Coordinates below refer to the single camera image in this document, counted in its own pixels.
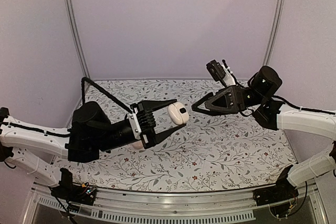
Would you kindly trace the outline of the white earbuds charging case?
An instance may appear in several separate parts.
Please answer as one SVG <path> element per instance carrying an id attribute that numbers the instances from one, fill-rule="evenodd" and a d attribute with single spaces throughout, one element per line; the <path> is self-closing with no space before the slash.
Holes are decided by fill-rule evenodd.
<path id="1" fill-rule="evenodd" d="M 171 120 L 176 125 L 186 124 L 189 121 L 189 113 L 186 107 L 180 102 L 170 104 L 167 107 L 167 111 Z"/>

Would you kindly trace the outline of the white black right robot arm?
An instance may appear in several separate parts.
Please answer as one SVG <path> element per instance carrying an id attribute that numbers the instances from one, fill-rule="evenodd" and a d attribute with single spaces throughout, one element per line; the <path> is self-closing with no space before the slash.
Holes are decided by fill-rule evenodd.
<path id="1" fill-rule="evenodd" d="M 237 82 L 230 67 L 216 60 L 206 68 L 214 81 L 223 88 L 208 93 L 192 105 L 192 110 L 206 115 L 244 115 L 244 111 L 256 106 L 250 114 L 263 128 L 269 130 L 294 130 L 335 140 L 335 112 L 304 108 L 294 105 L 275 93 L 282 85 L 276 71 L 262 66 L 244 87 Z M 276 201 L 284 200 L 291 194 L 292 187 L 320 177 L 335 169 L 335 144 L 311 158 L 286 167 L 271 190 Z"/>

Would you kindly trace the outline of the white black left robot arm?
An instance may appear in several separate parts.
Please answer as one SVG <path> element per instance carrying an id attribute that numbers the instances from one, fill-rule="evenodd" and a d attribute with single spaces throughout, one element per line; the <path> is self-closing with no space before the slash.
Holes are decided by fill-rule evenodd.
<path id="1" fill-rule="evenodd" d="M 111 123 L 97 102 L 86 102 L 74 111 L 69 129 L 25 123 L 10 116 L 8 108 L 1 108 L 1 162 L 25 169 L 67 200 L 73 200 L 78 188 L 73 184 L 72 173 L 54 168 L 32 150 L 89 163 L 98 160 L 101 152 L 133 143 L 140 142 L 144 149 L 154 147 L 188 121 L 187 109 L 176 100 L 133 104 L 117 123 Z"/>

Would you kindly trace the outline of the pinkish earbud on table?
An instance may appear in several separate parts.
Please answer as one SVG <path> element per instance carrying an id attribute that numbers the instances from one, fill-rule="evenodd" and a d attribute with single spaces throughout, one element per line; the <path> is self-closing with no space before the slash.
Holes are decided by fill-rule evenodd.
<path id="1" fill-rule="evenodd" d="M 136 150 L 141 150 L 141 149 L 143 149 L 143 144 L 142 144 L 142 142 L 135 142 L 135 143 L 132 144 L 132 147 Z"/>

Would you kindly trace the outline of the floral patterned table mat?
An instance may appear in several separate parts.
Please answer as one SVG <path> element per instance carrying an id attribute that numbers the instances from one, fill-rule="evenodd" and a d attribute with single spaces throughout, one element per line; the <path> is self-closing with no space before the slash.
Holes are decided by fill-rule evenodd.
<path id="1" fill-rule="evenodd" d="M 286 166 L 296 163 L 286 135 L 263 129 L 252 117 L 212 117 L 191 105 L 222 86 L 212 80 L 97 81 L 125 104 L 177 99 L 190 115 L 186 127 L 159 145 L 132 145 L 101 153 L 91 163 L 55 158 L 74 181 L 99 187 L 139 191 L 215 191 L 272 184 Z"/>

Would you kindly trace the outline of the aluminium front rail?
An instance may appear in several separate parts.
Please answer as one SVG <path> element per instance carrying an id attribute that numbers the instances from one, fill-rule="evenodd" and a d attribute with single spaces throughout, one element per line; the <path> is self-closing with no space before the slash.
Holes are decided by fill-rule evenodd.
<path id="1" fill-rule="evenodd" d="M 313 181 L 296 199 L 259 205 L 253 188 L 202 193 L 150 193 L 99 188 L 92 206 L 67 209 L 34 183 L 23 223 L 330 223 Z"/>

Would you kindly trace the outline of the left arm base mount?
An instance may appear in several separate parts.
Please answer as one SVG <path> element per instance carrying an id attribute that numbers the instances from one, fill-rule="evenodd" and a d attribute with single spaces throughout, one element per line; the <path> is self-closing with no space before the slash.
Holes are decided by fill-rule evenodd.
<path id="1" fill-rule="evenodd" d="M 51 195 L 64 199 L 66 202 L 75 202 L 88 206 L 93 206 L 96 195 L 97 187 L 84 183 L 77 185 L 73 183 L 72 173 L 65 168 L 60 169 L 61 178 L 56 187 L 50 187 Z"/>

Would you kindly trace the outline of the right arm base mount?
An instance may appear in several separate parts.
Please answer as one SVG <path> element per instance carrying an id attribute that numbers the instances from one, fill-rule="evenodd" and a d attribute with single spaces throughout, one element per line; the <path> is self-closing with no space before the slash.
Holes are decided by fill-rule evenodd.
<path id="1" fill-rule="evenodd" d="M 275 185 L 253 191 L 253 199 L 257 206 L 269 205 L 286 201 L 284 204 L 274 205 L 269 208 L 271 214 L 277 219 L 287 218 L 297 204 L 299 196 L 296 186 L 287 180 L 288 173 L 293 165 L 287 166 L 277 178 Z"/>

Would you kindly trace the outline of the left aluminium corner post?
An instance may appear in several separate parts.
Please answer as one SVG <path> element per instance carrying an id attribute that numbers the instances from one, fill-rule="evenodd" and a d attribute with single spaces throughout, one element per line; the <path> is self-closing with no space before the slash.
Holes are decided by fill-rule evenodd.
<path id="1" fill-rule="evenodd" d="M 88 68 L 87 61 L 85 59 L 85 54 L 84 54 L 84 50 L 83 50 L 83 46 L 81 43 L 77 22 L 76 22 L 73 2 L 72 0 L 64 0 L 64 2 L 65 2 L 65 8 L 66 8 L 67 16 L 68 16 L 68 21 L 69 21 L 70 32 L 72 35 L 73 43 L 74 43 L 77 57 L 79 60 L 79 64 L 82 70 L 82 74 L 85 77 L 90 78 L 89 68 Z"/>

